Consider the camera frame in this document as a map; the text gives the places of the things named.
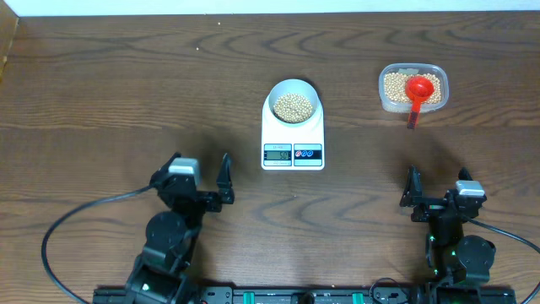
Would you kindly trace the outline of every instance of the clear plastic container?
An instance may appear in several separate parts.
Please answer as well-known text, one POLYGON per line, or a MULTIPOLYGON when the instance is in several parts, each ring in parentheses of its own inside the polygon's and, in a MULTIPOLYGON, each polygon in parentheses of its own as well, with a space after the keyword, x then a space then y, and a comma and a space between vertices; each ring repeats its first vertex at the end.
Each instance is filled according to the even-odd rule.
POLYGON ((440 80, 441 100, 436 104, 423 104, 420 113, 439 110, 445 106, 450 96, 450 87, 448 86, 448 77, 442 68, 433 64, 425 63, 393 63, 384 68, 379 76, 379 95, 381 96, 382 107, 386 111, 394 113, 409 113, 413 103, 404 103, 390 100, 385 92, 385 75, 387 73, 406 73, 406 74, 425 74, 432 73, 440 80))

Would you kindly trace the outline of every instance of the white wall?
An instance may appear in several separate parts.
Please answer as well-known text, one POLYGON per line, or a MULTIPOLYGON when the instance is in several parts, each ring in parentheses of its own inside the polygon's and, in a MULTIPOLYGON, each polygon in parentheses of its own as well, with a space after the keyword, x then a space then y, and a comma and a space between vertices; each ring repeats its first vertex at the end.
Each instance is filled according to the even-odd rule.
POLYGON ((5 0, 20 17, 540 10, 539 0, 5 0))

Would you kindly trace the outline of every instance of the wooden table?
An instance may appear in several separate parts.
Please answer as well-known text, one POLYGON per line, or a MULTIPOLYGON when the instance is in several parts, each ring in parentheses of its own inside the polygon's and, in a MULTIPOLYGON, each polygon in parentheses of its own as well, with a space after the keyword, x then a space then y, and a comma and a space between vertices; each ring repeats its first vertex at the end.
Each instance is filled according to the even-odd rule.
MULTIPOLYGON (((427 225, 398 206, 407 169, 441 197, 466 166, 487 191, 480 220, 540 243, 540 13, 25 18, 0 84, 0 301, 69 302, 41 266, 47 227, 75 206, 147 184, 175 152, 215 189, 224 152, 237 193, 208 214, 192 272, 237 285, 420 282, 427 225), (381 108, 394 62, 441 66, 445 108, 406 129, 381 108), (261 106, 287 78, 325 107, 321 172, 260 167, 261 106)), ((89 209, 49 243, 59 278, 86 299, 122 285, 165 206, 146 193, 89 209)), ((492 285, 523 299, 540 256, 497 246, 492 285)))

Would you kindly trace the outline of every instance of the red spoon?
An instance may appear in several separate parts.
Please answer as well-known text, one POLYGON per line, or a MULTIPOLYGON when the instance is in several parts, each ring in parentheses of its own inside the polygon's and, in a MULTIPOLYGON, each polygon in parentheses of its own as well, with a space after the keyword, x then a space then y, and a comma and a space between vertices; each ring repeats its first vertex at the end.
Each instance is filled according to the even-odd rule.
POLYGON ((407 81, 405 85, 405 94, 413 101, 413 109, 408 115, 407 128, 414 129, 419 121, 420 107, 422 103, 429 99, 435 92, 433 84, 427 78, 422 76, 414 76, 407 81))

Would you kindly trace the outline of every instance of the white digital scale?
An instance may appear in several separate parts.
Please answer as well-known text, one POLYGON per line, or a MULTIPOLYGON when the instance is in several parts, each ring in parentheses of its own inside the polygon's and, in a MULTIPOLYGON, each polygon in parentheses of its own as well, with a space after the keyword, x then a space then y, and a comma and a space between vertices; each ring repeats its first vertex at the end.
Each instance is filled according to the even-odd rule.
POLYGON ((322 170, 324 122, 322 104, 305 81, 288 79, 276 84, 262 106, 261 167, 264 170, 322 170), (311 117, 300 123, 277 118, 273 106, 287 93, 305 96, 313 106, 311 117))

